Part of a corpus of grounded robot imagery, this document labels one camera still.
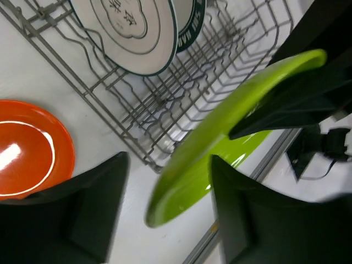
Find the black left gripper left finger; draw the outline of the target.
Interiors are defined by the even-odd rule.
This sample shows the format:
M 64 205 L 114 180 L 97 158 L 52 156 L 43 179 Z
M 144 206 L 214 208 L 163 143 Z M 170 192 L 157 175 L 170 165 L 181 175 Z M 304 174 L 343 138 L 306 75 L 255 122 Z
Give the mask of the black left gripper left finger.
M 129 168 L 119 152 L 51 188 L 1 201 L 1 263 L 107 263 Z

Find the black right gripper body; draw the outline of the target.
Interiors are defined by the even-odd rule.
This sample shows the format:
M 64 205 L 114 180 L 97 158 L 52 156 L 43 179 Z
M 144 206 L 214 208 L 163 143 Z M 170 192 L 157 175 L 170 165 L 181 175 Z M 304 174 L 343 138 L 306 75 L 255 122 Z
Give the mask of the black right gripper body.
M 347 104 L 335 111 L 322 108 L 293 107 L 288 109 L 287 112 L 298 115 L 296 126 L 302 128 L 299 135 L 287 149 L 287 156 L 296 180 L 322 179 L 327 176 L 336 162 L 347 162 L 351 158 L 351 154 L 347 154 L 348 145 L 345 142 L 351 129 L 346 127 L 333 128 L 323 134 L 319 125 L 323 120 L 339 112 L 350 114 L 351 104 Z M 317 153 L 331 160 L 327 172 L 320 177 L 303 177 L 303 172 Z

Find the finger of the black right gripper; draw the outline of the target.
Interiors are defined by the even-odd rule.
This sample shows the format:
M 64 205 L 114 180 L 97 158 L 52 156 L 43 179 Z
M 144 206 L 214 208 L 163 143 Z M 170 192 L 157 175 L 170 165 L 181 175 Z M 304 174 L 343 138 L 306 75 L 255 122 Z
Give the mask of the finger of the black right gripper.
M 292 59 L 300 65 L 263 98 L 259 109 L 230 130 L 231 140 L 264 130 L 308 127 L 338 112 L 351 114 L 351 52 L 329 63 L 324 52 Z
M 314 1 L 269 63 L 314 49 L 327 63 L 351 65 L 351 1 Z

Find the white plate dark lettered rim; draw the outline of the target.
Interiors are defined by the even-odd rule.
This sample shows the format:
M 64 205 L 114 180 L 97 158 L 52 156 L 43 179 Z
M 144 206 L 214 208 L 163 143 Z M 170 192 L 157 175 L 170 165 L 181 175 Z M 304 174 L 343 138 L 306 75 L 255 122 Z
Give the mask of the white plate dark lettered rim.
M 173 1 L 178 27 L 177 53 L 188 49 L 197 39 L 205 19 L 206 0 Z

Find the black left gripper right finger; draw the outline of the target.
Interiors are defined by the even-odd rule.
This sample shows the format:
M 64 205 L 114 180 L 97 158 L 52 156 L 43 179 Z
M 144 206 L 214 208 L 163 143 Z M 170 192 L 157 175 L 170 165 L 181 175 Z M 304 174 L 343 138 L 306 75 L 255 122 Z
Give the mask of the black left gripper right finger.
M 232 169 L 219 156 L 211 157 L 214 193 L 215 177 Z M 244 191 L 255 239 L 246 254 L 231 263 L 351 263 L 350 194 L 306 202 L 246 178 L 230 182 Z

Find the white plate green rim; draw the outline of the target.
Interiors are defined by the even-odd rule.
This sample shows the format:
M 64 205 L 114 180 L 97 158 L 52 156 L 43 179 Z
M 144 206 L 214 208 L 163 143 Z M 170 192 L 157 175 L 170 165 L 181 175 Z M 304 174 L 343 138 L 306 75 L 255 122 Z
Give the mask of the white plate green rim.
M 165 71 L 177 51 L 178 26 L 172 1 L 70 1 L 94 45 L 129 73 Z

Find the orange plate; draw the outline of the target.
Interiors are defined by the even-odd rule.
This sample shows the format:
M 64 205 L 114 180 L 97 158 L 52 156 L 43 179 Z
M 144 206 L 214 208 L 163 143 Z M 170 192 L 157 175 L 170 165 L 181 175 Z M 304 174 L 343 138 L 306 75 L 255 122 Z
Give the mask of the orange plate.
M 75 148 L 47 110 L 1 100 L 1 200 L 23 199 L 73 176 Z

